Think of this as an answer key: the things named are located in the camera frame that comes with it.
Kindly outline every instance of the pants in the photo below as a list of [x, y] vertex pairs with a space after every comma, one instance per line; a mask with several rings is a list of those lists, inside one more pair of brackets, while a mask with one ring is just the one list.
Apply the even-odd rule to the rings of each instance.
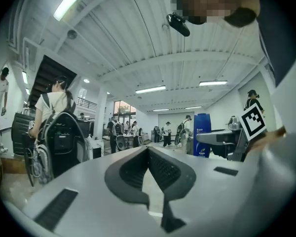
[[133, 138], [133, 148], [139, 147], [139, 141], [138, 141], [138, 136], [135, 136]]
[[163, 136], [163, 146], [171, 144], [171, 134]]
[[157, 143], [157, 142], [160, 142], [160, 135], [159, 134], [154, 134], [154, 142]]
[[182, 144], [182, 153], [186, 154], [187, 153], [187, 138], [185, 137], [185, 134], [183, 136], [181, 136], [181, 144]]
[[111, 154], [116, 153], [116, 136], [110, 136]]

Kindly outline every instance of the pillar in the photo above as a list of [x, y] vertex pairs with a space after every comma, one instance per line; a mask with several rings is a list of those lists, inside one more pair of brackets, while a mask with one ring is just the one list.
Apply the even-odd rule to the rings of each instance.
[[108, 93], [104, 90], [103, 87], [100, 88], [99, 100], [97, 103], [97, 110], [95, 112], [94, 119], [94, 130], [93, 130], [93, 138], [98, 137], [99, 140], [102, 140], [103, 135], [103, 122], [104, 122], [104, 113], [105, 106], [107, 103]]

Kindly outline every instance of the vent slot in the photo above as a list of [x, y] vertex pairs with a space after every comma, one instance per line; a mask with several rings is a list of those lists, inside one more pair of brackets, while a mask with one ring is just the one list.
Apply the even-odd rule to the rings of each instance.
[[78, 192], [63, 189], [36, 217], [35, 222], [52, 232], [77, 195]]

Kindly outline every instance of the hand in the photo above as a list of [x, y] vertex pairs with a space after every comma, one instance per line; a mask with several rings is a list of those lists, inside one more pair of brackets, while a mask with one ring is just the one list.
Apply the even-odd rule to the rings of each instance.
[[281, 138], [282, 135], [279, 135], [277, 131], [273, 131], [273, 132], [267, 132], [265, 134], [265, 137], [263, 137], [262, 139], [256, 141], [251, 149], [251, 151], [261, 151], [266, 145], [271, 144], [273, 142], [275, 142], [277, 139]]
[[2, 111], [1, 111], [1, 116], [4, 116], [4, 115], [5, 115], [5, 113], [6, 113], [6, 108], [5, 108], [5, 107], [3, 107], [3, 108], [2, 108]]

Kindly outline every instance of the ponytail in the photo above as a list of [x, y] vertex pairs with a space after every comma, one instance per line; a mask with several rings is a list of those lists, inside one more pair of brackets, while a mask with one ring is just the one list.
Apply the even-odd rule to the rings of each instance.
[[71, 108], [71, 100], [73, 100], [74, 98], [73, 98], [72, 93], [67, 88], [65, 89], [65, 94], [67, 96], [67, 106], [66, 106], [65, 110], [68, 111]]

